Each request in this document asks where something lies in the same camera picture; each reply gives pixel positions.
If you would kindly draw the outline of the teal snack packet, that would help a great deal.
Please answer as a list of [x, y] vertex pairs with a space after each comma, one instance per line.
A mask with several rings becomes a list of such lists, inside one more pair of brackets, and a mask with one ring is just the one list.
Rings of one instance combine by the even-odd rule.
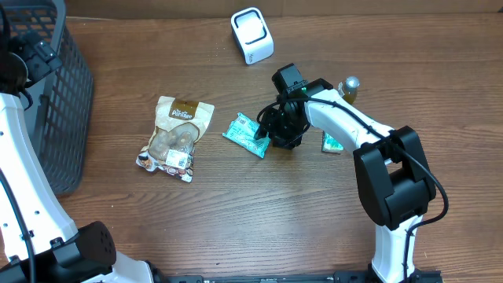
[[237, 118], [230, 123], [227, 132], [223, 133], [222, 136], [263, 159], [270, 144], [270, 138], [255, 139], [258, 129], [259, 124], [257, 122], [238, 112]]

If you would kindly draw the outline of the teal tissue pack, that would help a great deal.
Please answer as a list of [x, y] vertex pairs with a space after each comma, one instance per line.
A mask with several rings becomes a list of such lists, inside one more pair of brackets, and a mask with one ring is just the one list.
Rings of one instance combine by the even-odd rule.
[[335, 138], [324, 131], [322, 136], [321, 151], [324, 153], [340, 154], [344, 151], [344, 148]]

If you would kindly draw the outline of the yellow liquid bottle silver cap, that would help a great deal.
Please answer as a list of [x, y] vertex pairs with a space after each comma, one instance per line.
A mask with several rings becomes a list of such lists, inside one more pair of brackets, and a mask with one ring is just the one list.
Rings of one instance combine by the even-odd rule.
[[358, 95], [360, 81], [356, 76], [348, 76], [344, 81], [339, 83], [338, 91], [342, 99], [348, 104], [354, 104]]

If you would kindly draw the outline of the brown snack bag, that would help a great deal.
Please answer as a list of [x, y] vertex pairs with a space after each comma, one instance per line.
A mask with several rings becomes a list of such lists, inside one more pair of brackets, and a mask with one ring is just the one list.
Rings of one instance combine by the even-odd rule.
[[138, 154], [136, 164], [148, 172], [163, 171], [190, 183], [195, 144], [206, 133], [214, 110], [214, 105], [204, 102], [160, 97], [154, 131]]

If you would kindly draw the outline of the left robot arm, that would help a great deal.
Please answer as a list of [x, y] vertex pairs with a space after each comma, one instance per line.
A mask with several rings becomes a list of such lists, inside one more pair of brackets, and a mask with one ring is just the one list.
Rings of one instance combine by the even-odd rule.
[[21, 104], [27, 88], [59, 67], [37, 35], [13, 39], [1, 13], [1, 232], [3, 282], [163, 282], [150, 262], [116, 250], [103, 222], [77, 228], [61, 207], [30, 141]]

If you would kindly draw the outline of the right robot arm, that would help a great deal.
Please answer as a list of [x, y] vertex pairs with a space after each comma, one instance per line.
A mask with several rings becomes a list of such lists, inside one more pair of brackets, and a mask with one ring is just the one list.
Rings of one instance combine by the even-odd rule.
[[334, 87], [324, 79], [305, 80], [294, 64], [278, 69], [272, 81], [276, 101], [257, 116], [257, 138], [293, 149], [316, 127], [335, 138], [354, 158], [358, 196], [376, 225], [375, 252], [366, 270], [339, 270], [335, 282], [440, 282], [438, 271], [413, 263], [417, 229], [435, 198], [434, 180], [417, 133], [393, 129], [358, 111], [353, 102], [360, 82], [350, 76]]

